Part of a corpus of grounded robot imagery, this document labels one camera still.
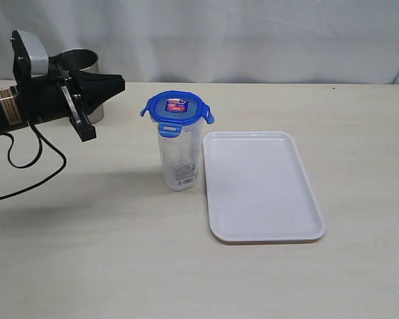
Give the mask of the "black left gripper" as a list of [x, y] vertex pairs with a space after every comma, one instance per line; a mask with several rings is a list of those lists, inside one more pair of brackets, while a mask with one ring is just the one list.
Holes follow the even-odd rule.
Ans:
[[125, 90], [120, 74], [96, 74], [70, 69], [57, 56], [45, 75], [26, 76], [15, 86], [20, 128], [68, 118], [83, 142], [96, 138], [88, 119], [101, 104]]

